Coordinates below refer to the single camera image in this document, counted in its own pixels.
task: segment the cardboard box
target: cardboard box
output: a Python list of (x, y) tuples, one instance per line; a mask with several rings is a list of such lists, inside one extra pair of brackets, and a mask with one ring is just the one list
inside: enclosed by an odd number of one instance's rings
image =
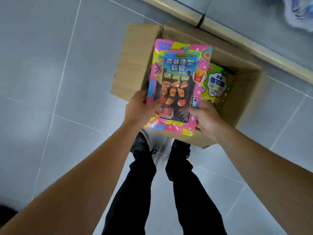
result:
[[(221, 118), (235, 127), (244, 111), (249, 110), (248, 105), (252, 104), (250, 99), (262, 82), (261, 67), (255, 63), (253, 55), (199, 29), (176, 23), (169, 23), (165, 26), (129, 25), (116, 67), (111, 94), (129, 101), (136, 91), (147, 90), (154, 42), (158, 38), (213, 47), (211, 61), (228, 67), (235, 73), (231, 90), (220, 111)], [(193, 136), (179, 135), (169, 131), (153, 131), (201, 148), (213, 144), (197, 128)]]

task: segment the shoe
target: shoe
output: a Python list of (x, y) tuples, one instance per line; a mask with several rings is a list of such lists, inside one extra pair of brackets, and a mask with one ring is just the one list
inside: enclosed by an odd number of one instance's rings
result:
[(153, 155), (157, 152), (156, 149), (153, 147), (152, 150), (150, 150), (150, 142), (148, 135), (145, 133), (145, 131), (142, 129), (139, 131), (133, 145), (131, 146), (130, 152), (134, 155), (135, 160), (138, 159), (141, 155)]
[[(179, 140), (173, 138), (172, 142), (171, 142), (171, 148), (172, 148), (171, 152), (172, 152), (172, 150), (174, 150), (176, 152), (175, 156), (179, 156), (182, 159), (187, 159), (190, 156), (190, 144), (188, 144), (186, 142), (182, 142), (182, 141), (179, 141)], [(166, 157), (166, 159), (164, 161), (164, 164), (163, 164), (164, 170), (165, 170), (165, 167), (167, 165), (169, 155)]]

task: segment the candy bag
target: candy bag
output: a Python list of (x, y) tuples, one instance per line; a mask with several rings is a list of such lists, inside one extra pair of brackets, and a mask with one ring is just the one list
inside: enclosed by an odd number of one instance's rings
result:
[(199, 108), (212, 47), (157, 39), (154, 45), (147, 104), (161, 99), (146, 128), (193, 135), (197, 117), (188, 107)]
[(210, 63), (207, 76), (203, 83), (201, 98), (210, 100), (213, 102), (213, 106), (219, 110), (227, 97), (233, 76), (214, 63)]

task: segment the black pants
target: black pants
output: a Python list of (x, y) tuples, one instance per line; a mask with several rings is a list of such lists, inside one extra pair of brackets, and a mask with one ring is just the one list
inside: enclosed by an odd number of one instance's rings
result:
[[(189, 161), (171, 151), (166, 173), (173, 182), (178, 220), (184, 234), (226, 234), (221, 214), (192, 168)], [(151, 155), (147, 155), (135, 160), (130, 169), (113, 199), (102, 235), (145, 234), (156, 167)]]

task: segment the hand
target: hand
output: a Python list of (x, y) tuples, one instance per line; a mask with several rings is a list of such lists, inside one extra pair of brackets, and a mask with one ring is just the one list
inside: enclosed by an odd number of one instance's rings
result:
[(142, 129), (155, 111), (162, 105), (160, 100), (146, 105), (147, 92), (140, 90), (135, 93), (126, 106), (123, 125), (135, 126), (138, 130)]
[(227, 123), (218, 115), (213, 104), (204, 100), (200, 101), (199, 109), (190, 106), (189, 112), (198, 116), (196, 126), (205, 134), (205, 136), (214, 142), (218, 141), (218, 133)]

